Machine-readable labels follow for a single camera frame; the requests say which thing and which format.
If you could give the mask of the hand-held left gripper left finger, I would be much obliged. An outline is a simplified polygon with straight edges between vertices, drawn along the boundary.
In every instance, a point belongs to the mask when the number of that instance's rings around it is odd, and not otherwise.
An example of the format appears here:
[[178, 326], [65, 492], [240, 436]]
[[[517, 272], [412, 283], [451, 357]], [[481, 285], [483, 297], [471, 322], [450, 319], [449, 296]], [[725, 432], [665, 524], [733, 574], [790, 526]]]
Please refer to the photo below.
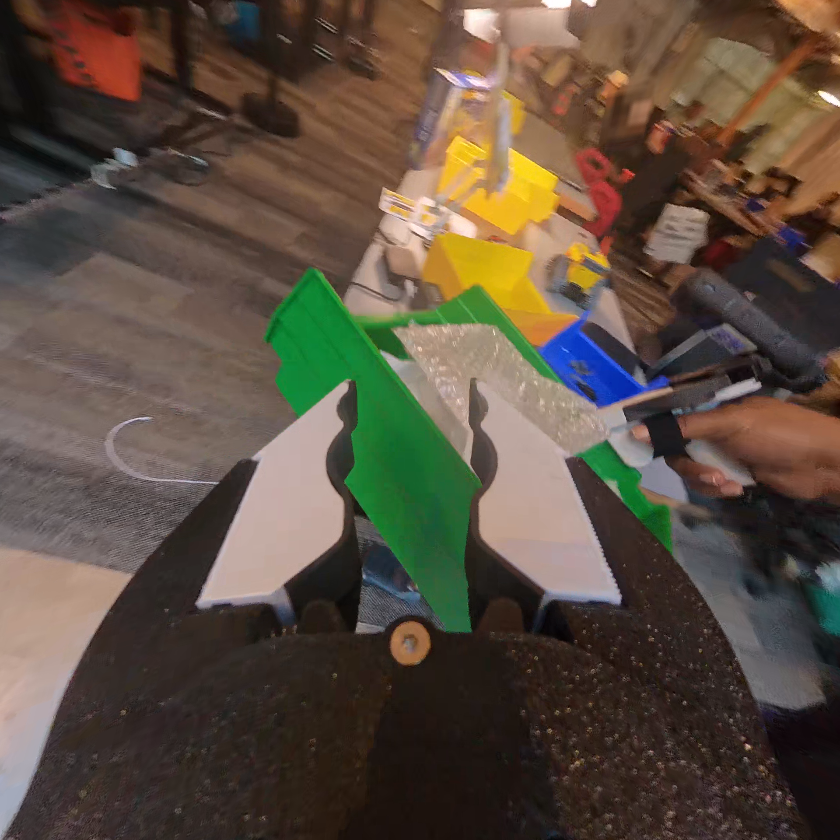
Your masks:
[[361, 556], [346, 480], [357, 422], [356, 386], [343, 381], [257, 452], [196, 609], [269, 606], [290, 627], [324, 601], [355, 627]]

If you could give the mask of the clear bubble wrap bag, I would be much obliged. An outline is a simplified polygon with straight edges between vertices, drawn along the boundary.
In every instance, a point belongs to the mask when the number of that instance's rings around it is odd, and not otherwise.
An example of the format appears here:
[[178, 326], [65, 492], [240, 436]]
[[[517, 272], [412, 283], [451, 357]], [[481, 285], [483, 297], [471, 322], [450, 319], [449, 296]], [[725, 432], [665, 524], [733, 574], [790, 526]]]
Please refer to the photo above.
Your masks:
[[450, 444], [469, 460], [469, 387], [490, 386], [569, 455], [609, 437], [598, 410], [550, 371], [540, 373], [499, 327], [410, 323], [393, 330], [409, 361], [388, 362]]

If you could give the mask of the yellow black sticker sheet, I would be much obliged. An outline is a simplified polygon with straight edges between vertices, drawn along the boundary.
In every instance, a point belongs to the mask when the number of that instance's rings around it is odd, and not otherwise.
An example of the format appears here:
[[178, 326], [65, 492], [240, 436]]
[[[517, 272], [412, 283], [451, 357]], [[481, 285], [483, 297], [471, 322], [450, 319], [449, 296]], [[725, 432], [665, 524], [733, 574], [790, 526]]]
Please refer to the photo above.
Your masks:
[[379, 209], [384, 215], [404, 222], [415, 233], [435, 236], [443, 231], [451, 218], [451, 211], [429, 196], [411, 198], [382, 188]]

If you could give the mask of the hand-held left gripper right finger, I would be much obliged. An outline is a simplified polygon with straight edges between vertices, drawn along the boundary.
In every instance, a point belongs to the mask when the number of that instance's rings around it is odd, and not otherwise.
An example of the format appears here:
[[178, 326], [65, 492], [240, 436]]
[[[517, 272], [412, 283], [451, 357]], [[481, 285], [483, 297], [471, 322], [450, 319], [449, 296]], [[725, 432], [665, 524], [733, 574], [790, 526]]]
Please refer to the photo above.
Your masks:
[[466, 536], [471, 630], [563, 634], [566, 606], [622, 609], [562, 447], [479, 380], [469, 427], [479, 480]]

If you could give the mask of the blue plastic storage bin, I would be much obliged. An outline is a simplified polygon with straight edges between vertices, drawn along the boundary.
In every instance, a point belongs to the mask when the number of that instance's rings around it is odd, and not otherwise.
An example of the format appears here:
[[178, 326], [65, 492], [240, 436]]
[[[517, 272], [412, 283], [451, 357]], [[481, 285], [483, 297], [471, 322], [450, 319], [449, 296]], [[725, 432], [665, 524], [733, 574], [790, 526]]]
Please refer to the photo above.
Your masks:
[[588, 320], [555, 335], [539, 353], [562, 383], [597, 407], [669, 386], [661, 375], [649, 380], [633, 350]]

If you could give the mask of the yellow building-block toy vehicle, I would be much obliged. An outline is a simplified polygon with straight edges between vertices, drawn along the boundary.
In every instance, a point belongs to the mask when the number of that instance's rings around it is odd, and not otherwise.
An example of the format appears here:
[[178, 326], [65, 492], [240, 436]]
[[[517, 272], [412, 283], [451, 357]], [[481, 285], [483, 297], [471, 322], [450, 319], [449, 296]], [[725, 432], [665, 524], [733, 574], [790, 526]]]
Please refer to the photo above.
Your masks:
[[588, 311], [596, 304], [610, 275], [610, 262], [599, 247], [574, 241], [549, 260], [545, 287], [578, 309]]

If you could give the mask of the blue toy kit box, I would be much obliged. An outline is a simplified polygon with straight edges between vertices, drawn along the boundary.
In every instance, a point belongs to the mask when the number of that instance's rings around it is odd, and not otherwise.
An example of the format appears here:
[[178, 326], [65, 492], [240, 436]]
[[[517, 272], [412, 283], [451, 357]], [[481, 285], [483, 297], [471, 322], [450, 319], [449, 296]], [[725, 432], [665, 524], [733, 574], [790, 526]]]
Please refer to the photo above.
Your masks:
[[408, 167], [419, 171], [441, 165], [456, 137], [483, 141], [496, 82], [495, 74], [433, 68], [408, 146]]

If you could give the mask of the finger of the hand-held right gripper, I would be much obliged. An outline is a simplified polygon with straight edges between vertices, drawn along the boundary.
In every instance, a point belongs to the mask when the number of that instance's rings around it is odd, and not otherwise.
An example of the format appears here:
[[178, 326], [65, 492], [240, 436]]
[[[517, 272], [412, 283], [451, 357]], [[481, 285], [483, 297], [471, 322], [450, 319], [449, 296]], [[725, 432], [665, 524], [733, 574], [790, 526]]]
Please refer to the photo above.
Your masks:
[[711, 373], [687, 380], [674, 380], [664, 388], [601, 407], [598, 417], [603, 422], [643, 422], [658, 415], [691, 412], [715, 401], [719, 392], [743, 382], [744, 376], [729, 373]]
[[711, 468], [739, 468], [740, 463], [729, 459], [715, 445], [686, 437], [679, 426], [679, 419], [737, 401], [760, 388], [758, 380], [745, 380], [740, 385], [719, 392], [715, 401], [691, 412], [651, 416], [643, 422], [606, 422], [609, 430], [607, 440], [622, 461], [633, 468], [647, 466], [658, 458], [680, 456], [689, 457]]

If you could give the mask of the person's right hand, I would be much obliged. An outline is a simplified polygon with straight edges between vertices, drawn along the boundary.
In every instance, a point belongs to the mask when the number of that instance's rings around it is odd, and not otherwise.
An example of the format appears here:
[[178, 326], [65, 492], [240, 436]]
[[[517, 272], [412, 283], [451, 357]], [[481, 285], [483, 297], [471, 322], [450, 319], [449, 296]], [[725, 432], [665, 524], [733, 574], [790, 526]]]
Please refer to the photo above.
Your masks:
[[770, 397], [753, 396], [679, 417], [683, 438], [738, 461], [758, 485], [784, 497], [839, 502], [839, 421]]

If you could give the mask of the green plastic storage bin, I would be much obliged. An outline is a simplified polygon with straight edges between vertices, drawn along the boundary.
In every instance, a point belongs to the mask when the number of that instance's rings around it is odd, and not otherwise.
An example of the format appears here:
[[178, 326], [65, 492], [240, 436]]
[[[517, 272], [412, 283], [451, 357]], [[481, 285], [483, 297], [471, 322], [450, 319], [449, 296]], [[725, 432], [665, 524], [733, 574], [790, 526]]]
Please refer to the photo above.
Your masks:
[[[346, 486], [446, 630], [469, 633], [465, 550], [469, 506], [480, 486], [472, 468], [319, 270], [307, 269], [274, 311], [266, 342], [280, 361], [279, 391], [298, 416], [336, 385], [356, 385], [354, 462]], [[625, 608], [650, 625], [678, 623], [684, 595], [695, 595], [669, 551], [668, 511], [644, 498], [639, 474], [597, 436], [605, 426], [596, 409], [543, 376], [545, 364], [534, 368], [533, 350], [527, 356], [530, 373], [558, 405], [549, 408], [548, 419], [560, 419], [566, 408], [577, 422], [573, 478], [582, 482], [585, 509], [623, 587]]]

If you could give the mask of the orange soft bag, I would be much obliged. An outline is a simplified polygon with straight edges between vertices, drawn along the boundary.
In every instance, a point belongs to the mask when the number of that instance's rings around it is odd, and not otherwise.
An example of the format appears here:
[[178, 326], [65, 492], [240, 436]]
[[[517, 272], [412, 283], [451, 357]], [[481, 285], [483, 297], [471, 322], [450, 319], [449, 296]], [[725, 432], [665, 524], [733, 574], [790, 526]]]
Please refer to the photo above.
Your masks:
[[52, 60], [75, 88], [136, 103], [142, 92], [139, 11], [99, 2], [42, 2]]

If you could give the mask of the red plastic container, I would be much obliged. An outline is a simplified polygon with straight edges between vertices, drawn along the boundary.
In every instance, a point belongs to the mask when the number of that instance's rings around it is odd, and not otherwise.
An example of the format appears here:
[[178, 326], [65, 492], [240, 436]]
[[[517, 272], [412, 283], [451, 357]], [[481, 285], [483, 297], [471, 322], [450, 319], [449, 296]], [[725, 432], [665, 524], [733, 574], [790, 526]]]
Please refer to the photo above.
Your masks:
[[594, 219], [585, 223], [584, 229], [601, 241], [613, 229], [623, 208], [622, 189], [636, 173], [596, 148], [580, 150], [574, 158], [595, 208]]

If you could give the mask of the yellow plastic storage bin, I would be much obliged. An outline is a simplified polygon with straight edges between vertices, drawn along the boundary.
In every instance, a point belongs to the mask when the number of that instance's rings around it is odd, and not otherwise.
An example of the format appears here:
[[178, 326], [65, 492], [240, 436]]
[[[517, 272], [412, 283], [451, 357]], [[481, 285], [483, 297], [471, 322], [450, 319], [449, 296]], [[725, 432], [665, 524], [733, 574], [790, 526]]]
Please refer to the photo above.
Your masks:
[[530, 278], [532, 263], [533, 254], [527, 250], [446, 233], [430, 246], [421, 278], [445, 301], [479, 287], [531, 345], [541, 347], [579, 319], [550, 309]]
[[541, 223], [555, 211], [560, 200], [556, 174], [509, 150], [506, 184], [489, 193], [484, 186], [485, 158], [482, 147], [455, 137], [446, 150], [437, 194], [505, 235], [518, 233], [527, 223]]

